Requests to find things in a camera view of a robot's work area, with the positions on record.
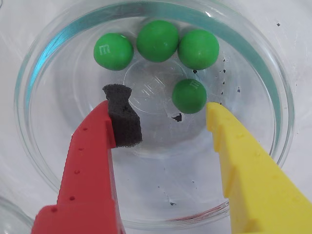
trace foam piece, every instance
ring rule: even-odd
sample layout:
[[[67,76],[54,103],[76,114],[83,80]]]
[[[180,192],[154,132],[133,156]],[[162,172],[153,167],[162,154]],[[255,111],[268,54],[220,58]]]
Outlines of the foam piece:
[[[108,100],[116,147],[133,147],[142,142],[140,117],[129,104],[131,89],[121,84],[103,88]]]

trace glass bowl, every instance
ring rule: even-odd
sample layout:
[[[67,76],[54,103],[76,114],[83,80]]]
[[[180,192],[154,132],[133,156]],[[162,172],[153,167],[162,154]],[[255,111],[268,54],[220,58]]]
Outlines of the glass bowl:
[[[0,234],[30,234],[33,220],[17,206],[0,197]]]
[[[135,47],[140,28],[155,19],[175,24],[182,36],[194,28],[214,33],[220,55],[210,68],[192,70],[177,55],[163,63],[144,60],[135,48],[122,71],[94,61],[93,47],[120,32]],[[182,114],[171,101],[174,85],[195,78],[207,100],[222,103],[282,166],[294,123],[292,93],[283,65],[261,33],[241,15],[213,0],[88,0],[66,10],[33,43],[17,79],[15,110],[25,151],[55,191],[71,135],[101,101],[110,83],[133,89],[130,103],[141,119],[143,142],[113,149],[120,214],[125,227],[171,230],[228,215],[218,155],[206,130],[205,110]]]

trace yellow plastic jaw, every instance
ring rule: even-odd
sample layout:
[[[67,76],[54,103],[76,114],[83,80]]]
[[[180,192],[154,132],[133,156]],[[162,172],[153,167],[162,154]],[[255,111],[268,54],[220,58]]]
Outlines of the yellow plastic jaw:
[[[231,112],[208,103],[207,129],[220,156],[232,233],[312,234],[312,204]]]

